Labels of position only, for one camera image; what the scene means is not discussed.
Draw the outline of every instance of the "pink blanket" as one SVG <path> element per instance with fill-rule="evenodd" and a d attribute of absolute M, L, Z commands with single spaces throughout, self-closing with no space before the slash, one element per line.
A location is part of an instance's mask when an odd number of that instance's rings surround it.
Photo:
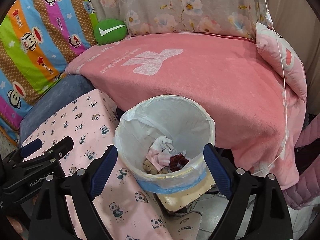
<path fill-rule="evenodd" d="M 306 105 L 286 86 L 283 150 L 283 81 L 247 39 L 195 33 L 135 36 L 91 47 L 66 72 L 88 78 L 124 111 L 158 95 L 190 98 L 214 119 L 216 146 L 231 149 L 238 167 L 262 170 L 260 176 L 274 173 L 282 189 L 299 180 L 293 147 Z"/>

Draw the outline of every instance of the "floral fabric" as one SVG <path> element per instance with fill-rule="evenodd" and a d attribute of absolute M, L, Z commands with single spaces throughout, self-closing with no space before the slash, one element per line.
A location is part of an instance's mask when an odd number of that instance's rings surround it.
<path fill-rule="evenodd" d="M 265 0 L 100 0 L 117 8 L 130 35 L 203 32 L 255 39 Z"/>

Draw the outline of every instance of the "pink padded cushion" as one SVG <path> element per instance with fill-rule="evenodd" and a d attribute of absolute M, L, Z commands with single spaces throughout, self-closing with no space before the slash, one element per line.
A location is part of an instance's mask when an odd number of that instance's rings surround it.
<path fill-rule="evenodd" d="M 279 55 L 276 38 L 278 40 L 281 57 Z M 306 102 L 307 81 L 303 64 L 290 44 L 273 30 L 268 29 L 260 23 L 256 24 L 256 43 L 258 53 L 281 77 L 283 77 L 282 60 L 285 82 L 299 98 Z"/>

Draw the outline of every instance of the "trash can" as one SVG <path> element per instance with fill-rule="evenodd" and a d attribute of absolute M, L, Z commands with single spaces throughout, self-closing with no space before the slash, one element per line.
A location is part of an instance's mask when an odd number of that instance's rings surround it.
<path fill-rule="evenodd" d="M 166 136 L 178 152 L 186 150 L 189 163 L 168 174 L 147 174 L 142 164 L 153 142 Z M 215 143 L 215 124 L 209 114 L 191 99 L 163 95 L 143 101 L 121 117 L 114 145 L 118 156 L 139 185 L 158 194 L 172 194 L 198 184 L 206 176 L 203 148 Z"/>

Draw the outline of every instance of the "panda print fabric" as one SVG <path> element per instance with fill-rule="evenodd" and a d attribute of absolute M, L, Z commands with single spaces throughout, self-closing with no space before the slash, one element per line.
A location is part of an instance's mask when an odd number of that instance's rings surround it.
<path fill-rule="evenodd" d="M 92 90 L 62 108 L 22 144 L 26 145 L 27 141 L 37 136 L 43 142 L 42 148 L 26 160 L 42 155 L 44 150 L 65 136 L 70 136 L 74 148 L 60 160 L 63 171 L 71 176 L 78 169 L 87 168 L 92 160 L 100 158 L 112 144 L 118 120 L 113 114 L 115 109 L 110 106 L 110 101 L 108 95 Z M 86 239 L 72 198 L 67 196 L 66 199 L 76 234 Z M 158 216 L 148 195 L 119 159 L 102 194 L 93 200 L 93 204 L 113 239 L 172 240 L 163 216 Z"/>

